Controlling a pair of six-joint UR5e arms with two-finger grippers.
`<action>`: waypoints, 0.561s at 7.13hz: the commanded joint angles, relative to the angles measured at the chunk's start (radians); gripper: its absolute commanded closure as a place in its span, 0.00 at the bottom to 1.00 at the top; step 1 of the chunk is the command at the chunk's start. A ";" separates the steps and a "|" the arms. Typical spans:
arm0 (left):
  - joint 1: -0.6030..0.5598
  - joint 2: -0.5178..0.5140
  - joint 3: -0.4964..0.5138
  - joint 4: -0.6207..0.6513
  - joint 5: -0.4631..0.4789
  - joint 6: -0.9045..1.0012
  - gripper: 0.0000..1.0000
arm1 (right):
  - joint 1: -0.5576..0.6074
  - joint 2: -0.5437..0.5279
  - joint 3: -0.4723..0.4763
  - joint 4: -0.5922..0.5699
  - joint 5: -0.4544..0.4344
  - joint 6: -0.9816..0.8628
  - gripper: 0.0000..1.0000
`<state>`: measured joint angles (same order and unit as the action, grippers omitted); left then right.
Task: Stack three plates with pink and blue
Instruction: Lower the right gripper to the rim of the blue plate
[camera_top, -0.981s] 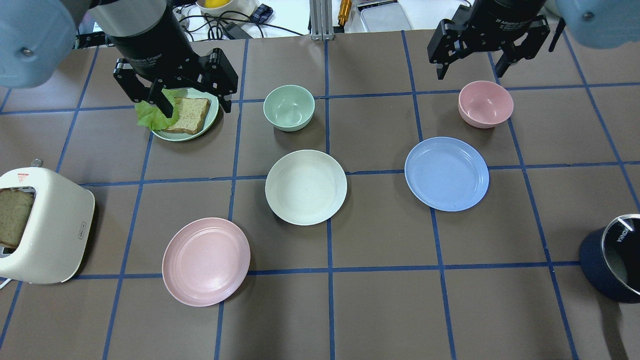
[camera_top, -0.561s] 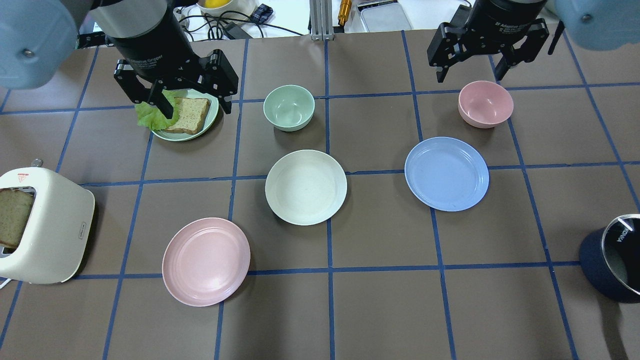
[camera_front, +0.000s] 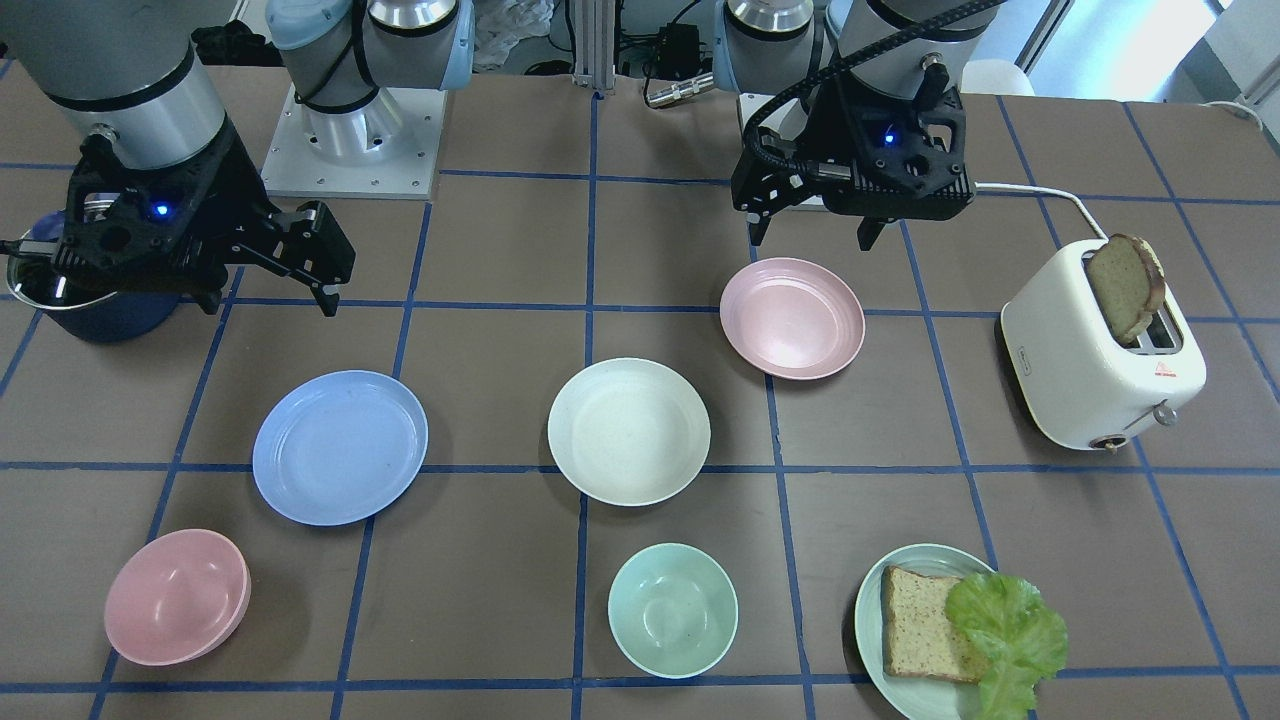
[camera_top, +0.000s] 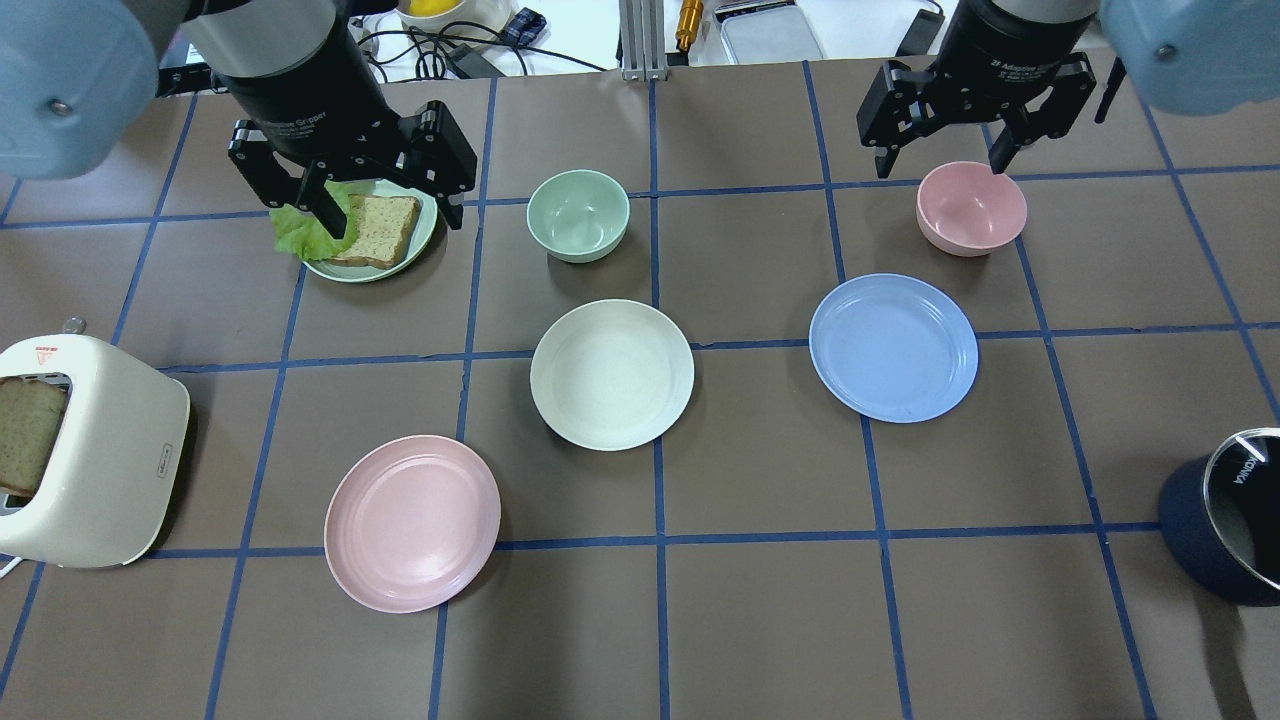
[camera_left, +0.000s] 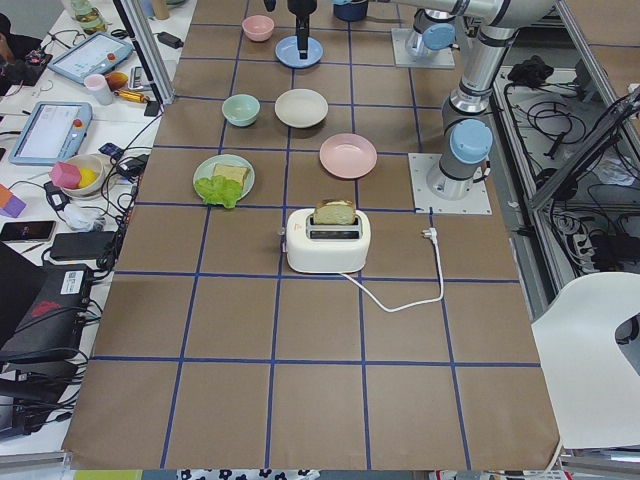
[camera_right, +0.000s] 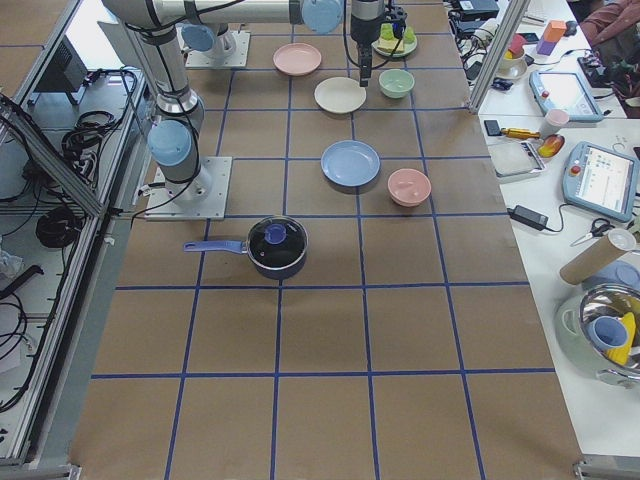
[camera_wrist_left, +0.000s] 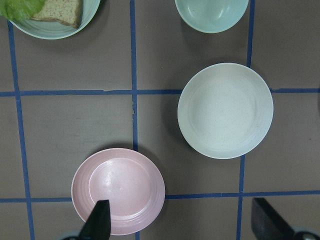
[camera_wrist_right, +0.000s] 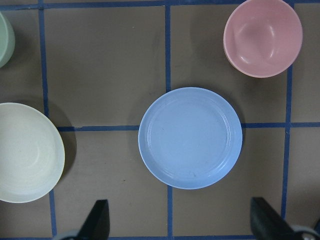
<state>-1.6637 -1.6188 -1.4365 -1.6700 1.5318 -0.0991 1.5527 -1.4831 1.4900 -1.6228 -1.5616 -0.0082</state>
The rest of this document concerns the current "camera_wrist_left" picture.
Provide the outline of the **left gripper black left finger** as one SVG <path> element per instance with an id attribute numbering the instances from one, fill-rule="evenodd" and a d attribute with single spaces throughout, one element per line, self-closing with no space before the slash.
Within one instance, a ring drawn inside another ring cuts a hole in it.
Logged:
<path id="1" fill-rule="evenodd" d="M 96 202 L 91 214 L 79 233 L 80 240 L 109 240 L 111 213 L 109 200 Z"/>

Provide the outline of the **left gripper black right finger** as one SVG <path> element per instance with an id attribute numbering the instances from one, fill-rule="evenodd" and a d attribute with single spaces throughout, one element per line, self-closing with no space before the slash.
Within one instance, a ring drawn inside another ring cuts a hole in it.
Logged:
<path id="1" fill-rule="evenodd" d="M 262 197 L 251 201 L 251 229 L 257 240 L 292 240 L 293 228 Z"/>

